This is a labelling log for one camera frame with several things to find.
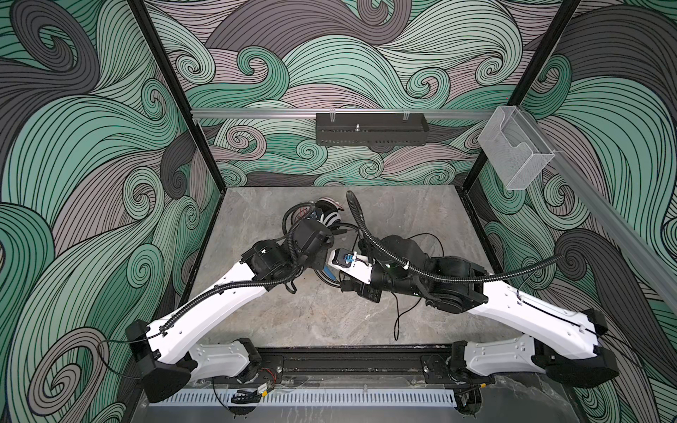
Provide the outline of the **white black headphones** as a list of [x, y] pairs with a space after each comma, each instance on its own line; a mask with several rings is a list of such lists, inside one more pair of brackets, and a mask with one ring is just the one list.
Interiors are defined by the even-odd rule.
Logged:
[[330, 197], [320, 197], [312, 206], [302, 206], [292, 213], [292, 224], [310, 217], [320, 221], [326, 227], [335, 227], [342, 222], [341, 213], [345, 209], [339, 202]]

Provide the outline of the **black blue headphones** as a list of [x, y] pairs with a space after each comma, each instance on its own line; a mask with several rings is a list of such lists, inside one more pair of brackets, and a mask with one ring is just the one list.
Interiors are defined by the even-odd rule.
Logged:
[[[337, 223], [332, 225], [330, 229], [334, 235], [341, 235], [347, 233], [348, 231], [354, 231], [355, 238], [352, 245], [352, 250], [354, 250], [357, 247], [357, 243], [359, 239], [361, 239], [359, 228], [352, 223], [345, 222]], [[315, 275], [326, 285], [336, 289], [340, 288], [340, 277], [336, 277], [333, 271], [328, 266], [324, 267], [322, 271], [315, 271]]]

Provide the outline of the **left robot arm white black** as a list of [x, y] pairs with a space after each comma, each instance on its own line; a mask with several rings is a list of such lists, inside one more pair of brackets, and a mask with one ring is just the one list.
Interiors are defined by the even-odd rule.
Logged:
[[329, 198], [291, 207], [281, 239], [254, 243], [223, 277], [173, 312], [130, 324], [125, 336], [147, 400], [159, 403], [200, 379], [254, 378], [261, 358], [248, 338], [227, 345], [199, 341], [242, 306], [278, 286], [293, 294], [306, 270], [324, 269], [343, 210]]

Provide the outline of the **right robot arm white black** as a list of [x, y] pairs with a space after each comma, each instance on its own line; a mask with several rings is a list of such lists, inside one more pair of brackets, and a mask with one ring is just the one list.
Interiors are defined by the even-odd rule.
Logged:
[[451, 377], [470, 384], [495, 374], [540, 373], [562, 385], [590, 389], [620, 374], [615, 354], [600, 341], [608, 332], [604, 315], [593, 308], [560, 308], [509, 284], [556, 264], [560, 257], [490, 274], [461, 257], [432, 257], [412, 239], [378, 238], [368, 230], [352, 191], [347, 192], [347, 204], [361, 241], [356, 251], [336, 249], [328, 258], [331, 269], [347, 276], [344, 290], [373, 302], [385, 292], [414, 296], [442, 312], [469, 313], [520, 331], [520, 336], [502, 341], [454, 343], [445, 362]]

